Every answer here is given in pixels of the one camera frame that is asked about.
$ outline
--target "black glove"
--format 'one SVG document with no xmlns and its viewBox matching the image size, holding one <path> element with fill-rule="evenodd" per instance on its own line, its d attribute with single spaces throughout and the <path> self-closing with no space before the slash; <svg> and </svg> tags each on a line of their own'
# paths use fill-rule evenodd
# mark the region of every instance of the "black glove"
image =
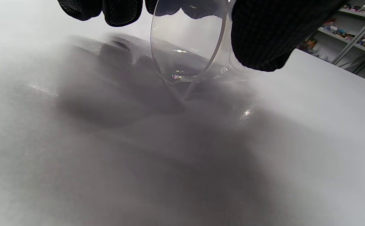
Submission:
<svg viewBox="0 0 365 226">
<path fill-rule="evenodd" d="M 180 8 L 193 19 L 216 15 L 216 6 L 207 11 L 192 9 L 190 2 L 169 0 L 170 7 L 158 9 L 174 14 Z M 58 0 L 62 9 L 78 20 L 88 20 L 103 11 L 106 22 L 122 27 L 135 22 L 142 0 Z M 295 47 L 335 13 L 346 0 L 237 0 L 232 12 L 232 47 L 237 59 L 247 67 L 274 71 L 284 66 Z M 157 0 L 145 0 L 154 13 Z"/>
</svg>

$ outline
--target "white table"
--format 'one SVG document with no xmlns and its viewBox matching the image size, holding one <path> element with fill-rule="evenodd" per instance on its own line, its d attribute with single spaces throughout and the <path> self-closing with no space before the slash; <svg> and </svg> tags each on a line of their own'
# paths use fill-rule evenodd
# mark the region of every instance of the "white table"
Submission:
<svg viewBox="0 0 365 226">
<path fill-rule="evenodd" d="M 0 1 L 0 226 L 365 225 L 364 79 L 295 51 L 183 107 L 101 43 L 149 31 Z"/>
</svg>

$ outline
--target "clear glass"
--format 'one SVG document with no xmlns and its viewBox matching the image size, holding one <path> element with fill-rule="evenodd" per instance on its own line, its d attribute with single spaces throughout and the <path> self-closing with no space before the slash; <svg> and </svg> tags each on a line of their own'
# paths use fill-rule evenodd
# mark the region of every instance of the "clear glass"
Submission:
<svg viewBox="0 0 365 226">
<path fill-rule="evenodd" d="M 151 52 L 159 75 L 187 99 L 206 80 L 243 79 L 231 48 L 231 0 L 159 0 Z"/>
</svg>

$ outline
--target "glass beaker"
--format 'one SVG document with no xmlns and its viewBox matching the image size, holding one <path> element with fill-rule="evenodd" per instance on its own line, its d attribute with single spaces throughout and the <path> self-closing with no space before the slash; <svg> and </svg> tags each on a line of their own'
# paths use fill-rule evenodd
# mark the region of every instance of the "glass beaker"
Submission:
<svg viewBox="0 0 365 226">
<path fill-rule="evenodd" d="M 187 99 L 198 83 L 244 80 L 231 47 L 231 0 L 158 0 L 151 26 L 156 69 Z"/>
</svg>

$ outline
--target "metal shelf frame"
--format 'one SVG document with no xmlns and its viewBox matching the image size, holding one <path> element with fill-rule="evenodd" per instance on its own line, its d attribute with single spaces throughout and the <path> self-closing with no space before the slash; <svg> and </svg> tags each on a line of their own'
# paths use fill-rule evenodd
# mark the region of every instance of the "metal shelf frame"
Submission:
<svg viewBox="0 0 365 226">
<path fill-rule="evenodd" d="M 361 37 L 363 37 L 364 35 L 365 35 L 365 25 L 364 25 L 364 27 L 361 28 L 361 30 L 358 32 L 358 34 L 339 52 L 338 56 L 332 60 L 332 64 L 337 65 L 339 63 L 339 61 L 342 60 L 343 57 L 345 57 L 346 53 L 348 53 L 350 51 L 350 49 L 352 49 L 353 47 L 356 47 L 360 50 L 365 51 L 364 47 L 359 46 L 359 44 L 357 44 L 359 39 Z"/>
</svg>

